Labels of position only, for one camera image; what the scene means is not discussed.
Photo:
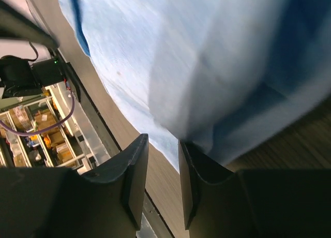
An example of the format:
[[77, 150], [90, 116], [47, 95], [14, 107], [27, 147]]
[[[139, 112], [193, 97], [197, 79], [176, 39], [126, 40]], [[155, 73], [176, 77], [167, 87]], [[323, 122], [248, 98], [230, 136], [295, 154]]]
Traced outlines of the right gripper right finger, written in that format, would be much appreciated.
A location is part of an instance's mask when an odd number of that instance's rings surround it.
[[178, 144], [190, 237], [330, 237], [329, 169], [232, 172]]

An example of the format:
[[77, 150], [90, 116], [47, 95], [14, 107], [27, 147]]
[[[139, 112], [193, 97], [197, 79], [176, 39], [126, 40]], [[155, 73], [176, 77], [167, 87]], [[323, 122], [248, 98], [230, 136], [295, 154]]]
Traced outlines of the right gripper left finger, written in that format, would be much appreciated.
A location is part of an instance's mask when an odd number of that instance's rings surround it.
[[148, 135], [79, 174], [1, 168], [1, 237], [135, 237], [140, 230]]

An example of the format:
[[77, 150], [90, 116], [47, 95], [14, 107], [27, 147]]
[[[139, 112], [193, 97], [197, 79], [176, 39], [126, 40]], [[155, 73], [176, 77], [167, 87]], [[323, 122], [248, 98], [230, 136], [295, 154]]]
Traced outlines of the light blue long sleeve shirt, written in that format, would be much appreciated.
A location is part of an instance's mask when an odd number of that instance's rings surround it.
[[330, 0], [58, 0], [128, 122], [221, 165], [330, 95]]

